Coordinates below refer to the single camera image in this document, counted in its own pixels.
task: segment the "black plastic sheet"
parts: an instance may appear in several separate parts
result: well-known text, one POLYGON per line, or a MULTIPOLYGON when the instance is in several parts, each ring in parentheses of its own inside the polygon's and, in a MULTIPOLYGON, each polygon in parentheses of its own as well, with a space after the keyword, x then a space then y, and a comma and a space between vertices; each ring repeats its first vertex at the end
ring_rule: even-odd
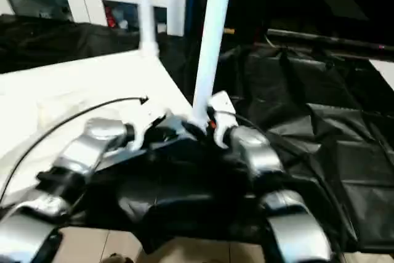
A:
MULTIPOLYGON (((191 99, 199 44, 158 37, 162 63, 191 99)), ((2 16, 0 72, 127 51, 138 42, 138 33, 2 16)), ((223 40, 214 89, 226 90, 237 112, 267 131, 293 176, 316 184, 304 188, 305 198, 321 221, 343 232, 341 246, 394 251, 394 92, 368 61, 223 40), (335 205, 334 218, 323 195, 335 205)))

